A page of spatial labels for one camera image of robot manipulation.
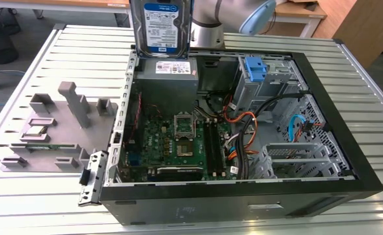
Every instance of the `power supply label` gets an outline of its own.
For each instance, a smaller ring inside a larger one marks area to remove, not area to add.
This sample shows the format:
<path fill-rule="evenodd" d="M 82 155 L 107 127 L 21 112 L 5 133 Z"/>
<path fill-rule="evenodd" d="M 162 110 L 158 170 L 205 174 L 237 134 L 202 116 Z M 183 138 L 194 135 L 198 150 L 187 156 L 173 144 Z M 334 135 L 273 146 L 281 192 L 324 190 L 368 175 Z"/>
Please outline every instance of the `power supply label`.
<path fill-rule="evenodd" d="M 155 73 L 191 74 L 191 63 L 185 61 L 158 61 Z"/>
<path fill-rule="evenodd" d="M 147 46 L 155 52 L 174 52 L 178 47 L 179 29 L 174 25 L 179 7 L 173 4 L 145 4 Z"/>

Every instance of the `ram slot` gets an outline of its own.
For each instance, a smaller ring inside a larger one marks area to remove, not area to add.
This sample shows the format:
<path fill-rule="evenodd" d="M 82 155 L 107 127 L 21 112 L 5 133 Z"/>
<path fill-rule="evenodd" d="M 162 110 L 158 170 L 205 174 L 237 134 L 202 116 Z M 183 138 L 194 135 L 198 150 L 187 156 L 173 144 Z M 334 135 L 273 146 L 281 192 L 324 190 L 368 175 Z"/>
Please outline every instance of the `ram slot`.
<path fill-rule="evenodd" d="M 211 147 L 213 147 L 213 156 L 215 160 L 215 172 L 218 175 L 222 175 L 223 172 L 223 153 L 221 148 L 221 136 L 218 132 L 218 124 L 211 123 Z"/>
<path fill-rule="evenodd" d="M 217 161 L 215 155 L 213 153 L 213 141 L 211 141 L 211 123 L 205 123 L 203 125 L 203 140 L 205 140 L 205 150 L 206 150 L 206 165 L 207 173 L 213 175 L 217 172 Z"/>

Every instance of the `blue drive bay latch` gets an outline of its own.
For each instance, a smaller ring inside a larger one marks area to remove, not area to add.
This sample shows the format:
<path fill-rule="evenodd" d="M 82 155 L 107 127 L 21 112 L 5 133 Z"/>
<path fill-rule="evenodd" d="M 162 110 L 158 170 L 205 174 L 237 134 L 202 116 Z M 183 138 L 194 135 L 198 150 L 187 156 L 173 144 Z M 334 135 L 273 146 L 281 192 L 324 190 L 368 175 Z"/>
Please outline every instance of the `blue drive bay latch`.
<path fill-rule="evenodd" d="M 261 57 L 246 57 L 246 67 L 250 73 L 250 80 L 253 82 L 263 82 L 267 75 L 267 65 L 263 63 Z"/>

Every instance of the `green circuit board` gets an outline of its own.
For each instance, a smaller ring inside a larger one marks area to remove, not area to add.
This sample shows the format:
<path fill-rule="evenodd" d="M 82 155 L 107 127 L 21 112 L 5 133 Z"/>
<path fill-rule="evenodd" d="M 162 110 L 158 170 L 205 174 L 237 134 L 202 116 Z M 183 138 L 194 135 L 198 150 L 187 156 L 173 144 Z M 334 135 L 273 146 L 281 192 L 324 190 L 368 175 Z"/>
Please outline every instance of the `green circuit board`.
<path fill-rule="evenodd" d="M 195 138 L 175 139 L 175 125 L 173 119 L 153 119 L 145 123 L 143 150 L 141 154 L 131 154 L 130 178 L 134 182 L 146 182 L 151 168 L 159 167 L 201 167 L 205 170 L 205 180 L 227 180 L 230 174 L 213 176 L 207 173 L 207 160 L 205 150 L 205 122 L 195 122 Z M 190 122 L 178 122 L 178 130 L 190 131 Z M 218 131 L 221 143 L 225 143 L 223 135 L 230 132 L 230 124 L 219 123 Z"/>

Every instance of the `sticker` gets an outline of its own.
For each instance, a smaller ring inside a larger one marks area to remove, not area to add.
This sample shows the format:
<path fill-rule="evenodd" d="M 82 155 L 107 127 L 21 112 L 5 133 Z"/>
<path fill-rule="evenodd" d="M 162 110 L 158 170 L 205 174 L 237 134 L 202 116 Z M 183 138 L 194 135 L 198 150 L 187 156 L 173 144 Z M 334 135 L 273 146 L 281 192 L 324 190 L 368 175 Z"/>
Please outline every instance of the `sticker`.
<path fill-rule="evenodd" d="M 171 4 L 147 3 L 145 5 L 147 46 L 155 51 L 174 52 L 178 47 L 178 27 L 174 25 L 179 17 L 179 7 Z"/>
<path fill-rule="evenodd" d="M 231 173 L 233 174 L 238 175 L 238 170 L 239 170 L 238 167 L 231 166 Z"/>
<path fill-rule="evenodd" d="M 324 16 L 310 15 L 310 18 L 324 18 Z"/>
<path fill-rule="evenodd" d="M 155 73 L 191 74 L 191 63 L 185 61 L 158 61 Z"/>
<path fill-rule="evenodd" d="M 230 106 L 230 108 L 231 108 L 233 110 L 237 109 L 237 105 L 235 105 L 235 104 L 230 103 L 229 106 Z"/>
<path fill-rule="evenodd" d="M 110 3 L 110 4 L 107 4 L 109 6 L 118 6 L 118 7 L 127 7 L 127 5 L 126 4 L 114 4 L 114 3 Z"/>

